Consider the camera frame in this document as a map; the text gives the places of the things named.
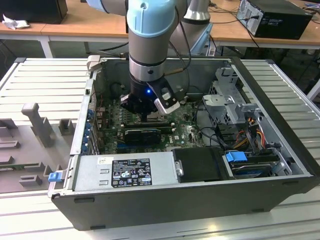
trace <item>yellow wire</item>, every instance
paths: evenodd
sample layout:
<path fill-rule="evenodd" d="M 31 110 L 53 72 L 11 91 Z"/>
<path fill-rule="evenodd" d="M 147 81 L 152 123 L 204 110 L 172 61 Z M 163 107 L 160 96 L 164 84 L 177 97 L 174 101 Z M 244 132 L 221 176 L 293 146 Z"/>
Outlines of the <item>yellow wire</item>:
<path fill-rule="evenodd" d="M 244 139 L 242 142 L 240 142 L 239 144 L 237 144 L 234 149 L 237 149 L 239 147 L 241 147 L 243 144 L 245 144 L 248 141 L 248 138 Z"/>
<path fill-rule="evenodd" d="M 261 147 L 264 147 L 264 145 L 263 145 L 263 137 L 262 137 L 261 132 L 257 131 L 256 133 L 260 135 L 260 138 L 261 138 Z"/>

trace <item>floor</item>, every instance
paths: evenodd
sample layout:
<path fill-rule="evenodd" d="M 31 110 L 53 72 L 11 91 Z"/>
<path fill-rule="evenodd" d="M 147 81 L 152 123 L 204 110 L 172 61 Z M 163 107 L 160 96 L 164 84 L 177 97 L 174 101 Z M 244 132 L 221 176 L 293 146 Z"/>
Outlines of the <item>floor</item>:
<path fill-rule="evenodd" d="M 6 71 L 16 57 L 28 58 L 44 58 L 41 45 L 37 41 L 21 41 L 21 40 L 3 40 L 4 44 L 10 49 L 8 50 L 2 42 L 0 42 L 0 79 L 5 75 Z M 91 52 L 94 54 L 97 50 L 116 46 L 118 43 L 95 43 L 89 44 Z M 87 58 L 85 46 L 82 42 L 51 42 L 52 50 L 57 58 Z M 245 53 L 246 48 L 240 47 L 238 50 Z M 123 53 L 128 51 L 128 46 L 114 50 L 113 53 Z M 264 54 L 251 54 L 249 58 L 279 59 L 282 49 L 273 49 L 264 51 Z M 230 49 L 224 49 L 224 56 L 238 56 Z M 309 81 L 318 73 L 319 68 L 316 62 L 312 62 L 314 55 L 309 55 L 298 49 L 291 49 L 287 56 L 283 59 L 280 68 L 304 91 Z"/>

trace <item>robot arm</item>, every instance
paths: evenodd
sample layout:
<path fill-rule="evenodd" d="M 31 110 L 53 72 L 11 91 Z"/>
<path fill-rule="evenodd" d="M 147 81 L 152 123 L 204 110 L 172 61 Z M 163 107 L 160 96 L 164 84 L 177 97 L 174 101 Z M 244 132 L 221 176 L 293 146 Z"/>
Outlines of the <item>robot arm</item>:
<path fill-rule="evenodd" d="M 87 0 L 90 6 L 106 13 L 127 17 L 129 26 L 130 94 L 121 98 L 121 106 L 130 112 L 147 114 L 159 111 L 166 115 L 180 104 L 165 79 L 169 41 L 181 52 L 188 49 L 181 21 L 194 46 L 204 45 L 210 26 L 210 0 Z"/>

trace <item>white table leg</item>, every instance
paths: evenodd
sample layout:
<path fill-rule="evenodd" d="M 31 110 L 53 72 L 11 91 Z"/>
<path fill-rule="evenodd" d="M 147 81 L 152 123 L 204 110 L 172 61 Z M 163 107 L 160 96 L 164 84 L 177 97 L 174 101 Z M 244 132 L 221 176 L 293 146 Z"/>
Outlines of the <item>white table leg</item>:
<path fill-rule="evenodd" d="M 310 90 L 310 92 L 307 94 L 307 97 L 312 101 L 313 99 L 315 99 L 318 93 L 320 93 L 320 79 L 318 80 L 316 85 L 314 85 L 314 87 Z"/>
<path fill-rule="evenodd" d="M 86 54 L 90 54 L 90 47 L 89 47 L 89 43 L 87 41 L 84 42 L 84 49 L 85 49 L 85 53 Z"/>
<path fill-rule="evenodd" d="M 50 48 L 50 40 L 48 36 L 41 36 L 38 38 L 38 41 L 41 43 L 42 50 L 44 52 L 44 55 L 47 59 L 53 59 L 55 55 L 51 51 Z"/>

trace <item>workbench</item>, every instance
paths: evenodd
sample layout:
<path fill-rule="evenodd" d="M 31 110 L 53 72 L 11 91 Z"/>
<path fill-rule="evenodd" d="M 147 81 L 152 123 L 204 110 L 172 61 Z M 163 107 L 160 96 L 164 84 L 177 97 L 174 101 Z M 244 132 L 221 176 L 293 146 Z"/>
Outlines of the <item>workbench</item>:
<path fill-rule="evenodd" d="M 299 7 L 303 1 L 291 0 Z M 34 40 L 41 43 L 46 58 L 53 58 L 51 41 L 84 42 L 86 52 L 90 52 L 88 42 L 125 43 L 126 21 L 123 16 L 106 14 L 89 7 L 80 0 L 66 0 L 68 12 L 61 24 L 31 23 L 30 28 L 11 30 L 0 25 L 0 39 Z M 225 10 L 237 9 L 239 0 L 214 0 L 218 7 Z M 230 13 L 212 12 L 211 22 L 234 21 Z M 214 24 L 211 35 L 218 46 L 256 47 L 247 30 L 239 22 Z M 261 48 L 319 49 L 320 24 L 310 22 L 299 40 L 255 38 Z"/>

